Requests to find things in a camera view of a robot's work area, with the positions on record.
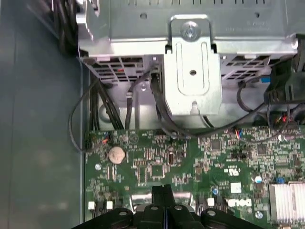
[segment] motherboard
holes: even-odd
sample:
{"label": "motherboard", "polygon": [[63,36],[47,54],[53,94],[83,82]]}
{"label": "motherboard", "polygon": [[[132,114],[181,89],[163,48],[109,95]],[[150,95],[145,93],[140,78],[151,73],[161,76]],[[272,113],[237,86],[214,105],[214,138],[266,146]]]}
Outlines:
{"label": "motherboard", "polygon": [[197,214],[216,208],[262,228],[305,229],[305,127],[267,127],[172,139],[160,130],[89,132],[86,220],[152,202],[152,186],[170,184],[176,203]]}

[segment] heatsink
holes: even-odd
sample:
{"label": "heatsink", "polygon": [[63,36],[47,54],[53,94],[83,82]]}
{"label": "heatsink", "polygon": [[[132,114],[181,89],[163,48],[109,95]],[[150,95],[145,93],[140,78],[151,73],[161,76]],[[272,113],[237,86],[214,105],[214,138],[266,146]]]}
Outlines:
{"label": "heatsink", "polygon": [[305,222],[305,184],[269,185],[271,219],[278,223]]}

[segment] sticker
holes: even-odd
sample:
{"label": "sticker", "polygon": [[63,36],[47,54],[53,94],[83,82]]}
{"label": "sticker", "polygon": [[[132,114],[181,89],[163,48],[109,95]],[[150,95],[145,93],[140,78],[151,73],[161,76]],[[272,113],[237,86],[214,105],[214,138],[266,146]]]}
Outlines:
{"label": "sticker", "polygon": [[231,183],[231,193],[241,193],[242,192],[242,183]]}

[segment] blue component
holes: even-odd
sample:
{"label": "blue component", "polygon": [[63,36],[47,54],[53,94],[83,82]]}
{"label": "blue component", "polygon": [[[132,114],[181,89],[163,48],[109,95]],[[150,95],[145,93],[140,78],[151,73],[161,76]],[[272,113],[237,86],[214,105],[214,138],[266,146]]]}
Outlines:
{"label": "blue component", "polygon": [[270,83],[270,77],[261,79],[262,83]]}
{"label": "blue component", "polygon": [[285,183],[285,180],[284,180],[283,177],[278,177],[278,178],[276,179],[276,182],[277,182],[277,184],[284,184],[284,183]]}
{"label": "blue component", "polygon": [[219,190],[217,188],[212,188],[212,192],[214,195],[218,195]]}

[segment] green circuit board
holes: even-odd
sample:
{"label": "green circuit board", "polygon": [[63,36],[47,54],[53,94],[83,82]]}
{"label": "green circuit board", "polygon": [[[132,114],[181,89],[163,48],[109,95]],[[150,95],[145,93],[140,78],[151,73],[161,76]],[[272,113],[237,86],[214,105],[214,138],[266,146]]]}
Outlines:
{"label": "green circuit board", "polygon": [[[286,130],[300,132],[305,132],[305,127]],[[242,138],[247,140],[271,134],[274,132],[266,127],[242,129]],[[115,207],[135,210],[137,205],[151,203],[152,186],[171,184],[176,203],[191,205],[198,214],[213,202],[213,208],[269,229],[274,226],[270,184],[303,182],[303,137],[280,136],[251,144],[239,141],[232,131],[183,140],[171,139],[158,130],[87,135],[90,147],[105,143],[85,157],[86,220],[94,217],[92,202],[101,214]],[[109,159],[113,147],[124,152],[119,164]],[[290,227],[305,228],[305,224]]]}

